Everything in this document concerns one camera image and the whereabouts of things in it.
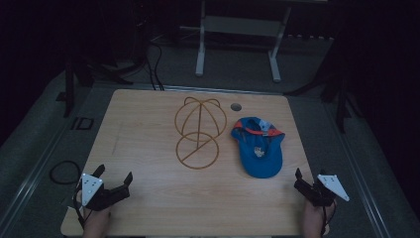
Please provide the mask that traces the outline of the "blue and orange cap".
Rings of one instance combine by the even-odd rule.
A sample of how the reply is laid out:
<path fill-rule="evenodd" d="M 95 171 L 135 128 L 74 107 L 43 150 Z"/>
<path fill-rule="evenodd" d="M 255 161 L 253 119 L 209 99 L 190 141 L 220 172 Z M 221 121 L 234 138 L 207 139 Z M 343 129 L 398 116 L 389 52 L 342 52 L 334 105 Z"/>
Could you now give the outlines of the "blue and orange cap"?
<path fill-rule="evenodd" d="M 281 143 L 285 134 L 259 117 L 239 119 L 231 136 L 238 142 L 240 160 L 247 174 L 257 179 L 276 176 L 282 168 Z"/>

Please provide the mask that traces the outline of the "white metal frame stand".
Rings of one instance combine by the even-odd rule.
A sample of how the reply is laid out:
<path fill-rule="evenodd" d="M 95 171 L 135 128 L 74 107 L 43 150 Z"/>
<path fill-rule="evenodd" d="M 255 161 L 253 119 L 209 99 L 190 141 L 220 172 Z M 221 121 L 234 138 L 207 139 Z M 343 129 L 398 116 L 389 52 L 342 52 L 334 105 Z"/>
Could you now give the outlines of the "white metal frame stand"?
<path fill-rule="evenodd" d="M 202 76 L 204 74 L 206 56 L 205 34 L 223 33 L 275 38 L 275 43 L 267 52 L 267 57 L 272 81 L 281 81 L 277 54 L 291 13 L 290 7 L 285 8 L 281 20 L 272 21 L 208 15 L 206 12 L 206 0 L 198 1 L 200 2 L 200 24 L 198 28 L 199 47 L 195 65 L 196 76 Z"/>

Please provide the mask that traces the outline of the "black tripod stand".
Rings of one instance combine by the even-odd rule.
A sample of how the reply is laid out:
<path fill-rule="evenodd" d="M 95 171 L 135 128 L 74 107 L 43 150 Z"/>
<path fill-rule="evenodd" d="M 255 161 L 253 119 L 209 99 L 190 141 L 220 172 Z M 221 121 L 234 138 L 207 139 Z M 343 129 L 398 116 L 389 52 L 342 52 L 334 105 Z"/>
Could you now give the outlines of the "black tripod stand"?
<path fill-rule="evenodd" d="M 347 103 L 351 103 L 349 84 L 351 71 L 344 47 L 334 42 L 324 56 L 313 79 L 297 89 L 284 92 L 284 95 L 297 96 L 317 86 L 323 85 L 320 94 L 322 102 L 338 100 L 335 123 L 341 133 L 345 133 L 345 118 L 348 114 Z"/>
<path fill-rule="evenodd" d="M 82 86 L 92 86 L 94 79 L 91 71 L 99 72 L 111 81 L 119 84 L 131 85 L 132 81 L 123 78 L 125 73 L 133 72 L 136 69 L 140 69 L 144 64 L 143 61 L 134 61 L 129 66 L 109 69 L 103 64 L 94 61 L 88 57 L 81 58 L 68 58 L 64 65 L 64 91 L 60 92 L 56 98 L 56 101 L 64 103 L 63 117 L 67 118 L 72 109 L 74 108 L 74 78 L 77 77 L 79 83 Z"/>

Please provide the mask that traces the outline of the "person's left hand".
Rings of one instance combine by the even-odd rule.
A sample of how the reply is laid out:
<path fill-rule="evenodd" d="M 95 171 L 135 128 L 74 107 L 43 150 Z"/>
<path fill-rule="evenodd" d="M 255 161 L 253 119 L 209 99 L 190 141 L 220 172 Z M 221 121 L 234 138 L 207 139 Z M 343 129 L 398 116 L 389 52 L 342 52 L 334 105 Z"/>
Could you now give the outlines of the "person's left hand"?
<path fill-rule="evenodd" d="M 106 230 L 111 216 L 111 208 L 107 207 L 100 211 L 83 208 L 84 231 L 103 232 Z"/>

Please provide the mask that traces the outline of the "person's right hand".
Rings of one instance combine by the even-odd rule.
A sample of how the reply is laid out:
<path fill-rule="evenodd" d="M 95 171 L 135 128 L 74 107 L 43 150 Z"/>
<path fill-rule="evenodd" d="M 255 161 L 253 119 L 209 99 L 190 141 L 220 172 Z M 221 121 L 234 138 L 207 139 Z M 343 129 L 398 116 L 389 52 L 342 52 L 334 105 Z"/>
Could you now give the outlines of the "person's right hand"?
<path fill-rule="evenodd" d="M 334 208 L 327 206 L 314 206 L 309 200 L 305 201 L 302 227 L 303 231 L 307 230 L 322 230 L 324 223 L 331 217 Z"/>

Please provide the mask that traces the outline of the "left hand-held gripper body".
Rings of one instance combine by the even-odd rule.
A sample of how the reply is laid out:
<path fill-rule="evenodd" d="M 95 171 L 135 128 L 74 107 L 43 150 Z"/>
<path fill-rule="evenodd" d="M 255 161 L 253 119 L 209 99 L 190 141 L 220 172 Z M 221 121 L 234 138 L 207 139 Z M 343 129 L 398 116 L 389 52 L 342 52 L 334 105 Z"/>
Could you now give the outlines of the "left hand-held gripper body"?
<path fill-rule="evenodd" d="M 105 189 L 102 178 L 87 174 L 81 178 L 81 203 L 91 210 L 100 211 L 130 196 L 129 188 L 124 183 L 113 189 Z"/>

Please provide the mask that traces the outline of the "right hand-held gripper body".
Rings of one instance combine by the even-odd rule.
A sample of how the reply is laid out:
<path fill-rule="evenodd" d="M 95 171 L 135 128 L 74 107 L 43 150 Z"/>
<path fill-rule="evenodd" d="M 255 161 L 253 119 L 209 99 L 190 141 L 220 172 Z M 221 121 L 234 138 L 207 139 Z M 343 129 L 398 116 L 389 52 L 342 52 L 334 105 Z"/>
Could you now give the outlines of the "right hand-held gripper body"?
<path fill-rule="evenodd" d="M 318 175 L 313 184 L 304 179 L 297 180 L 294 187 L 314 206 L 330 206 L 337 196 L 344 201 L 350 200 L 336 175 Z"/>

